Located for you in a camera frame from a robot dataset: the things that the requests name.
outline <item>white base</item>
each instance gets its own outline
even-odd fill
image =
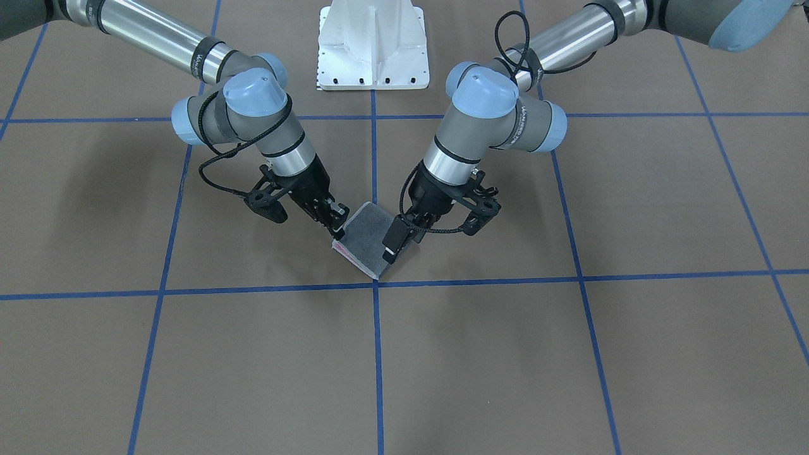
[[[398,15],[399,22],[395,26],[390,24],[386,26],[384,19],[377,17],[378,10],[373,7],[367,8],[367,11],[338,11],[339,17],[331,18],[335,23],[329,24],[330,33],[327,35],[323,34],[323,30],[332,6],[323,8],[320,11],[318,40],[320,45],[317,59],[318,89],[331,91],[427,88],[430,84],[430,66],[427,60],[424,11],[415,6],[412,8],[415,17],[405,17],[409,15],[409,8],[405,8],[402,10],[404,14]],[[350,21],[349,14],[354,15]],[[364,23],[365,27],[356,27],[357,21]],[[399,30],[399,36],[392,36],[396,33],[396,29]]]

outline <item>robotic arm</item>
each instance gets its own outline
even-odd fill
[[[186,143],[217,154],[200,166],[206,183],[235,194],[252,211],[275,223],[287,219],[278,201],[289,194],[335,239],[349,209],[329,193],[329,177],[284,92],[286,70],[271,54],[248,56],[155,8],[135,0],[4,0],[0,40],[56,19],[118,36],[212,85],[203,95],[181,100],[172,111],[175,132]],[[244,142],[222,153],[214,144]],[[211,182],[204,169],[256,144],[267,164],[249,192]]]
[[[427,232],[474,235],[498,214],[497,190],[482,186],[484,173],[477,168],[488,149],[534,153],[551,151],[562,142],[565,112],[520,95],[543,77],[578,67],[582,63],[577,62],[619,37],[647,28],[713,49],[743,51],[764,39],[790,6],[792,0],[594,0],[527,45],[512,46],[484,65],[460,63],[447,78],[451,105],[424,159],[405,182],[411,207],[400,207],[393,219],[383,240],[383,258],[392,264],[411,240],[418,243]],[[455,202],[470,210],[466,221],[455,229],[433,229]]]

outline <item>gray floor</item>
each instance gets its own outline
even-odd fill
[[[314,89],[327,3],[153,2],[277,54],[333,193],[393,212],[447,72],[523,2],[416,2],[431,86],[375,94]],[[200,181],[190,76],[70,23],[1,43],[0,453],[809,453],[807,49],[799,8],[738,55],[615,43],[544,84],[556,152],[486,157],[489,226],[373,283]]]

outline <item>white pedestal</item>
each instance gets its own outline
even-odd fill
[[[333,0],[320,11],[323,90],[406,90],[430,83],[424,12],[410,0]]]

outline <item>light blue cap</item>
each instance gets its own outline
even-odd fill
[[[269,52],[257,53],[256,57],[263,58],[264,61],[269,64],[269,67],[272,68],[273,73],[275,73],[275,79],[278,79],[278,83],[281,84],[281,88],[286,88],[289,82],[289,76],[286,75],[286,67],[281,63],[281,60]]]
[[[545,103],[551,106],[551,126],[548,128],[548,135],[545,136],[545,140],[531,153],[556,150],[567,135],[567,114],[565,110],[550,101],[545,101]]]
[[[784,19],[793,0],[742,0],[719,24],[708,46],[742,52],[761,42]]]
[[[183,142],[193,146],[200,146],[203,143],[202,139],[194,131],[191,120],[188,119],[188,100],[190,99],[190,96],[183,98],[174,105],[174,109],[172,109],[172,126],[174,127],[174,132]]]
[[[519,89],[506,76],[489,68],[472,68],[452,94],[452,103],[475,118],[500,118],[515,109]]]
[[[266,68],[251,68],[233,76],[222,89],[227,106],[246,117],[275,114],[286,105],[286,92]]]
[[[470,67],[477,65],[475,62],[461,62],[455,65],[455,68],[450,70],[450,75],[447,76],[447,83],[444,85],[444,91],[447,92],[447,96],[452,98],[452,94],[455,93],[455,89],[458,88],[458,84],[460,84],[460,79],[464,77],[464,72]]]

